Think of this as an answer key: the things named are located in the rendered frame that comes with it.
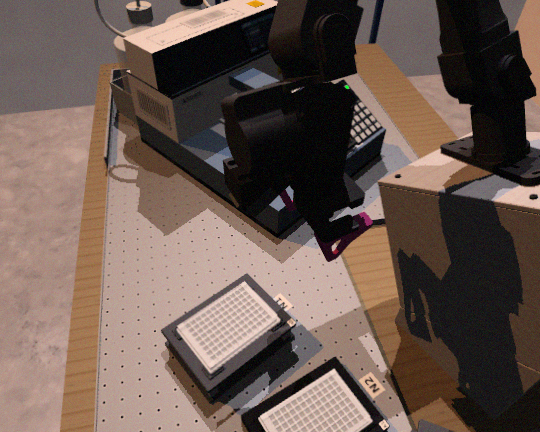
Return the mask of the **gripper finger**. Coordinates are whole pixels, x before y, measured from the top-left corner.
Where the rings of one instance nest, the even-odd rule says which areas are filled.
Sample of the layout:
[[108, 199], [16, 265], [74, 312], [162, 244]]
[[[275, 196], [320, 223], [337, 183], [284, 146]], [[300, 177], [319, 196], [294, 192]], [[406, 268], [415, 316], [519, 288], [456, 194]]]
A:
[[293, 205], [293, 200], [290, 199], [286, 189], [280, 194], [280, 197], [283, 200], [289, 212], [296, 210], [295, 206]]
[[[357, 237], [359, 237], [361, 234], [363, 234], [365, 231], [367, 231], [369, 228], [372, 227], [373, 221], [372, 219], [365, 213], [359, 213], [355, 216], [352, 216], [356, 222], [359, 224], [359, 228], [357, 231], [354, 231], [350, 234], [347, 234], [343, 237], [340, 237], [338, 239], [335, 239], [328, 243], [323, 243], [318, 236], [314, 233], [314, 236], [320, 246], [320, 249], [326, 259], [327, 262], [330, 262], [332, 260], [335, 260], [339, 257], [339, 255], [345, 250], [345, 248], [354, 241]], [[353, 234], [353, 235], [352, 235]], [[345, 238], [346, 237], [346, 238]], [[336, 249], [332, 252], [332, 245], [338, 240], [341, 240], [336, 247]]]

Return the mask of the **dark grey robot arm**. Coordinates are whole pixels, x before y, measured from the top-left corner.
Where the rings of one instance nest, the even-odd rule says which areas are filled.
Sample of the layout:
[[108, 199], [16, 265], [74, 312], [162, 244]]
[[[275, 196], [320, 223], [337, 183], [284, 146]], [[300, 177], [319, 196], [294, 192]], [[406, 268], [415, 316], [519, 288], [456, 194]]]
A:
[[[223, 160], [225, 184], [247, 215], [257, 217], [288, 186], [305, 205], [333, 195], [338, 158], [303, 152], [326, 157], [349, 144], [356, 99], [331, 81], [357, 74], [364, 10], [357, 3], [278, 0], [268, 47], [283, 80], [222, 100], [232, 155]], [[524, 103], [536, 88], [518, 30], [510, 31], [499, 0], [436, 5], [443, 83], [459, 104], [472, 105], [473, 133], [442, 144], [441, 153], [523, 186], [540, 185], [540, 149], [526, 138]]]

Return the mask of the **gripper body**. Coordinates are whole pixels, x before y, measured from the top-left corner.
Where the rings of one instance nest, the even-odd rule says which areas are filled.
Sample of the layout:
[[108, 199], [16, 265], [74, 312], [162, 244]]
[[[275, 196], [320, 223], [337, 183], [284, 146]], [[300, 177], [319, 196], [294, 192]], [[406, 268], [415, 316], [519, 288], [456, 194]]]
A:
[[345, 150], [328, 154], [326, 157], [320, 157], [321, 154], [307, 150], [303, 152], [304, 155], [315, 159], [338, 158], [332, 196], [305, 205], [293, 191], [293, 205], [323, 243], [331, 242], [359, 228], [359, 224], [351, 215], [329, 221], [334, 212], [348, 206], [353, 209], [364, 202], [364, 191], [344, 172], [347, 151], [348, 146]]

